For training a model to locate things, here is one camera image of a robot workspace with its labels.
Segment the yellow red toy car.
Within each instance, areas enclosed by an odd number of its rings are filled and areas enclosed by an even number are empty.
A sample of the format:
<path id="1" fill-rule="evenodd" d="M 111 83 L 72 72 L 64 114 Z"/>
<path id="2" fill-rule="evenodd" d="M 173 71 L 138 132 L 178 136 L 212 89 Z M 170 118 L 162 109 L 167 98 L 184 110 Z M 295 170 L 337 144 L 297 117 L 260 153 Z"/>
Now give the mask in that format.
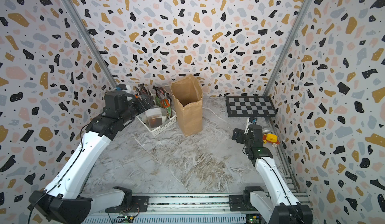
<path id="1" fill-rule="evenodd" d="M 280 145 L 280 142 L 278 140 L 278 136 L 276 136 L 275 134 L 271 134 L 271 133 L 263 135 L 263 143 L 264 144 L 270 143 L 275 148 L 278 145 Z"/>

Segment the green orange condiment packet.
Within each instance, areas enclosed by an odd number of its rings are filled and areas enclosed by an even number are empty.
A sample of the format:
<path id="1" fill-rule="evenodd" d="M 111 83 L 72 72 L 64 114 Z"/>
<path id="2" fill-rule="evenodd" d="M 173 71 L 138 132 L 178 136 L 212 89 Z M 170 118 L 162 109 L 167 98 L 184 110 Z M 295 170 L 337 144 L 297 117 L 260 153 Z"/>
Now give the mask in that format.
<path id="1" fill-rule="evenodd" d="M 171 103 L 168 99 L 163 99 L 160 101 L 161 106 L 167 111 L 167 116 L 172 117 Z"/>

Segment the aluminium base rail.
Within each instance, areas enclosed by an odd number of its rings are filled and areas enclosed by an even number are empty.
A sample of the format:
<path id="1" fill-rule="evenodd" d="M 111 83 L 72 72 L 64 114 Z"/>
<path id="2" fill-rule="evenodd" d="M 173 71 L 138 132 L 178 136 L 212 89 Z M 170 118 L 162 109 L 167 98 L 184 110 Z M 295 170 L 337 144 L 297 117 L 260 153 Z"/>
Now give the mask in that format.
<path id="1" fill-rule="evenodd" d="M 260 190 L 244 193 L 134 195 L 128 211 L 112 208 L 87 217 L 86 224 L 315 224 L 304 193 L 273 196 Z"/>

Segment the black condiment packet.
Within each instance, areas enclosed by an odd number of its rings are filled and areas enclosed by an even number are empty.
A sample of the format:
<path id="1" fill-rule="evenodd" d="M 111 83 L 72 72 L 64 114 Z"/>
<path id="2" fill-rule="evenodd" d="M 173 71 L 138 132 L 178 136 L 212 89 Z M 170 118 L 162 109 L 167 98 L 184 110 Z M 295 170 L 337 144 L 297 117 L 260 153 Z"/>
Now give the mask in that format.
<path id="1" fill-rule="evenodd" d="M 144 86 L 143 83 L 139 84 L 136 87 L 136 92 L 143 101 L 149 104 L 154 104 L 153 96 L 151 95 L 150 91 Z"/>

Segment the white plastic basket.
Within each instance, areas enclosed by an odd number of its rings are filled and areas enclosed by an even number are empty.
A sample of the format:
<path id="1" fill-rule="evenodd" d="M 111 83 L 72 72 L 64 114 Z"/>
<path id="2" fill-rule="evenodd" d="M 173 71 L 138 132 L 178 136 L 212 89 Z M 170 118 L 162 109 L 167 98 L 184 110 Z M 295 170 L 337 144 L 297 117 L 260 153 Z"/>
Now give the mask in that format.
<path id="1" fill-rule="evenodd" d="M 176 112 L 172 110 L 169 116 L 166 109 L 154 106 L 136 118 L 153 136 L 157 136 L 176 122 Z"/>

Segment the clear bag red packet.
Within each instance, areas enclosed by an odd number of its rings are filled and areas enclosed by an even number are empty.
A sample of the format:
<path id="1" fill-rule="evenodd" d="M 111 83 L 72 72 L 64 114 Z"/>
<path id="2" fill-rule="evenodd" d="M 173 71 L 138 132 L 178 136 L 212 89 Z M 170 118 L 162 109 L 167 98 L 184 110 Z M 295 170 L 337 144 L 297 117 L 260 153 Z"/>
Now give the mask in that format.
<path id="1" fill-rule="evenodd" d="M 153 107 L 145 112 L 147 124 L 150 128 L 157 128 L 167 120 L 167 111 L 163 108 Z"/>

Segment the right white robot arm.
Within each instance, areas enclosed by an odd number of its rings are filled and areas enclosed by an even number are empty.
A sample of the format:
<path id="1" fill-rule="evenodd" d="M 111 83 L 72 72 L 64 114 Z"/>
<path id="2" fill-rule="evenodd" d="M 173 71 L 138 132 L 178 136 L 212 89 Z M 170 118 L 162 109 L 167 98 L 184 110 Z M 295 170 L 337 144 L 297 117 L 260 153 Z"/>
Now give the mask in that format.
<path id="1" fill-rule="evenodd" d="M 264 146 L 262 127 L 248 123 L 245 130 L 235 128 L 232 140 L 244 146 L 244 153 L 262 177 L 267 192 L 260 186 L 245 187 L 241 196 L 229 196 L 230 211 L 257 210 L 267 224 L 313 223 L 311 208 L 293 194 L 279 173 L 271 151 Z"/>

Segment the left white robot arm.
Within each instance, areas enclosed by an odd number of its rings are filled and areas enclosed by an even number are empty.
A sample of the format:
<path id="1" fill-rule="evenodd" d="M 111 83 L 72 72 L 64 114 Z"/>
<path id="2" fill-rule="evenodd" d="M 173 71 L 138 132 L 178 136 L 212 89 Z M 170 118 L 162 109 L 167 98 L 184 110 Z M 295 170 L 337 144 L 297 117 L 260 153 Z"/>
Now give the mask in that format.
<path id="1" fill-rule="evenodd" d="M 62 170 L 43 190 L 36 190 L 29 197 L 31 212 L 37 210 L 48 221 L 80 224 L 102 210 L 132 207 L 132 191 L 120 186 L 88 198 L 81 193 L 100 154 L 118 132 L 154 106 L 153 97 L 115 90 L 106 92 L 104 100 L 102 113 L 82 128 L 80 144 Z"/>

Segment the brown paper bag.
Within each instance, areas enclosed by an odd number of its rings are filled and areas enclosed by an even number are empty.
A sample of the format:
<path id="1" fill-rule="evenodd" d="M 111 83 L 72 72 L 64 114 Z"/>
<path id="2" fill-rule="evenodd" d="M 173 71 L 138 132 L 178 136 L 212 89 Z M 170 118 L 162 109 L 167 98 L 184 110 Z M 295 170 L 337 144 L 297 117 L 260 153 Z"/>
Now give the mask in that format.
<path id="1" fill-rule="evenodd" d="M 203 92 L 198 80 L 188 75 L 171 85 L 177 122 L 185 136 L 203 129 Z"/>

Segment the black white checkerboard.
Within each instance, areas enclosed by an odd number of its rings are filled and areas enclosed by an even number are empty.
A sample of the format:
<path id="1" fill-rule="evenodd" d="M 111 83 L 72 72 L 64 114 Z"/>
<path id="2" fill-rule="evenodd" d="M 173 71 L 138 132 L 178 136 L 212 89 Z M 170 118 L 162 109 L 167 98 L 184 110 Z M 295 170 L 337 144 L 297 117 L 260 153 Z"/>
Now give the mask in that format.
<path id="1" fill-rule="evenodd" d="M 226 96 L 228 117 L 275 117 L 277 110 L 269 97 Z"/>

